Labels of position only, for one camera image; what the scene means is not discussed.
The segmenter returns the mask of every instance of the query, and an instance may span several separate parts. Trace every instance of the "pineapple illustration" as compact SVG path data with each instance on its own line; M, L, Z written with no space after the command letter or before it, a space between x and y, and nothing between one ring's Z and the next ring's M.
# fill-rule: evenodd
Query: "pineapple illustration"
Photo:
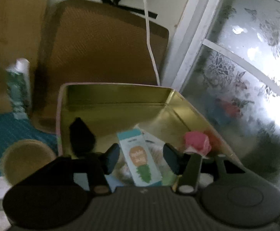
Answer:
M141 146L135 146L129 150L129 156L137 167L137 173L142 181L149 183L152 179L150 167L147 164L147 153Z

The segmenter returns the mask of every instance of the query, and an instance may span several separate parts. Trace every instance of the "open tin box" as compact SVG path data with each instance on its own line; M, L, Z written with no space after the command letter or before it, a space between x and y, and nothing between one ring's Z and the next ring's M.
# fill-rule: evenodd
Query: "open tin box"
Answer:
M71 155L69 126L80 117L96 136L95 152L105 152L119 143L116 133L135 126L180 151L184 134L210 130L220 139L215 152L240 162L230 146L208 121L178 92L171 88L117 84L67 83L59 91L56 134L59 155Z

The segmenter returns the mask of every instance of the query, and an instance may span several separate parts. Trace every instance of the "white cable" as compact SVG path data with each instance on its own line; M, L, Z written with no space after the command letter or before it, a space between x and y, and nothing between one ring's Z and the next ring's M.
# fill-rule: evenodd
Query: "white cable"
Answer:
M150 24L149 24L149 11L147 9L147 0L143 0L143 4L144 4L145 24L147 26L147 49L149 50L150 57L152 60L153 68L154 68L155 75L156 75L157 85L160 86L159 75L158 75L154 55L153 55L153 52L151 49L151 44L150 44Z

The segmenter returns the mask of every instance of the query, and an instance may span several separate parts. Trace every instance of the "black object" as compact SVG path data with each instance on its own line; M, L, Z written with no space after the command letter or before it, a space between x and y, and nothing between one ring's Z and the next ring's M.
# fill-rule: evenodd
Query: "black object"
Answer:
M96 143L95 136L81 118L78 117L75 119L75 121L69 126L69 131L73 153L77 157L85 156L93 150Z
M214 182L199 193L200 203L224 223L253 228L269 224L280 215L280 191L225 155L202 159L199 154L180 154L165 144L164 158L175 174L183 174L177 189L181 195L197 193L200 173L213 175Z
M129 7L129 6L118 5L121 0L113 0L113 1L111 1L111 0L101 0L101 1L103 3L107 3L109 5L121 8L123 10L127 10L127 11L131 11L131 12L135 12L135 13L144 15L144 10L143 9L138 9L138 8L133 8L133 7ZM149 17L151 17L153 19L156 19L157 16L158 16L156 13L153 13L151 11L148 12L148 15L149 15Z
M202 159L165 144L164 158L182 174L176 193L170 187L119 187L111 194L104 174L112 172L119 145L104 154L83 153L77 160L59 157L13 186L3 200L10 222L77 231L264 231L274 230L280 214L279 190L223 155ZM89 192L73 182L79 172L87 174ZM200 173L214 177L203 190L198 189Z

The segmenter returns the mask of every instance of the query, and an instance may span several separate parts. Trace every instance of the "teal mat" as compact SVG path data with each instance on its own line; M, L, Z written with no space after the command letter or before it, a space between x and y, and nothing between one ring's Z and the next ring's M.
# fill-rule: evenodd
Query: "teal mat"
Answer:
M12 113L0 115L0 158L11 144L23 139L39 140L58 153L55 135L37 130L29 120L16 120Z

